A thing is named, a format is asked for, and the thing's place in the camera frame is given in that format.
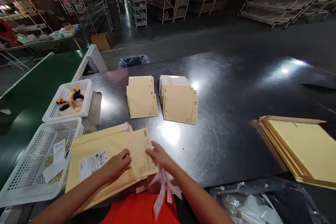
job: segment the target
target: red shirt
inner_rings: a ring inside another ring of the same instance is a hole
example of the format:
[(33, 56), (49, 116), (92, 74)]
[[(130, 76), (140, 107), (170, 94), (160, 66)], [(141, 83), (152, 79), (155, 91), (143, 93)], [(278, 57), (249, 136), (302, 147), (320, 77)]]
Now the red shirt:
[(140, 194), (130, 194), (126, 199), (112, 204), (110, 211), (101, 224), (111, 223), (146, 223), (146, 224), (178, 224), (179, 218), (175, 206), (174, 197), (173, 203), (169, 204), (166, 200), (163, 202), (161, 211), (157, 220), (154, 218), (154, 202), (158, 197), (157, 194), (143, 192)]

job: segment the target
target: floor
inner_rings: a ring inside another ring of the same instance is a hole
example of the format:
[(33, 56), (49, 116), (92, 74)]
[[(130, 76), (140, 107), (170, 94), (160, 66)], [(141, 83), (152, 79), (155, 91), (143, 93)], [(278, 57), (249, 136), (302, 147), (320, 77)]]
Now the floor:
[[(207, 51), (225, 54), (249, 53), (288, 55), (336, 73), (333, 31), (336, 20), (296, 24), (283, 30), (235, 17), (232, 13), (213, 13), (201, 17), (188, 14), (175, 23), (148, 17), (148, 27), (136, 29), (127, 10), (122, 17), (123, 33), (113, 33), (113, 50), (101, 52), (109, 71), (118, 68), (120, 58), (145, 54), (150, 62), (168, 60)], [(108, 30), (107, 21), (100, 32)], [(25, 71), (17, 67), (0, 68), (0, 94), (13, 85)]]

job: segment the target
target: plastic bag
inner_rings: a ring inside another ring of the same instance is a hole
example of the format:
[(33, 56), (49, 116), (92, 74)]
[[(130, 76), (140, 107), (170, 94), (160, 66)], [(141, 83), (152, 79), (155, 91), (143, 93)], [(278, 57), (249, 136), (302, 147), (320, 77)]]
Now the plastic bag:
[(284, 224), (329, 223), (301, 184), (278, 177), (214, 187), (209, 193), (229, 212), (234, 223), (248, 223), (242, 219), (240, 209), (249, 195), (255, 196), (259, 205), (274, 207)]
[(127, 68), (127, 67), (134, 67), (137, 65), (144, 65), (150, 63), (148, 60), (147, 55), (141, 54), (138, 56), (130, 56), (121, 58), (119, 62), (118, 69), (120, 68)]

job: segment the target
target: packing tape roll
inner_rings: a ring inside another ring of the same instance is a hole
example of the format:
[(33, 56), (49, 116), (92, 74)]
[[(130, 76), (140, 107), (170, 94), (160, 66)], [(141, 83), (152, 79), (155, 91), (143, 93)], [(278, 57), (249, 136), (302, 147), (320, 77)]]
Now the packing tape roll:
[(69, 115), (73, 111), (75, 111), (75, 109), (68, 102), (59, 105), (57, 108), (57, 113), (59, 116)]
[(80, 107), (83, 105), (83, 101), (84, 101), (84, 96), (80, 93), (80, 94), (73, 94), (71, 97), (72, 100), (72, 104), (75, 107)]

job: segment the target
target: hand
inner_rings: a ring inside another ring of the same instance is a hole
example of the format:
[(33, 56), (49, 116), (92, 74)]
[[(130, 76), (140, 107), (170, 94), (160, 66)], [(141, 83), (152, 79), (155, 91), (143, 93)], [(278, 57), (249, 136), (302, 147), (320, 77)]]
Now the hand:
[(154, 150), (146, 149), (146, 153), (163, 167), (168, 173), (172, 174), (178, 165), (172, 160), (172, 158), (165, 152), (165, 150), (157, 142), (152, 141)]
[(95, 174), (99, 175), (104, 184), (116, 181), (121, 174), (131, 168), (132, 158), (130, 154), (131, 152), (128, 149), (124, 149), (119, 154), (111, 157)]

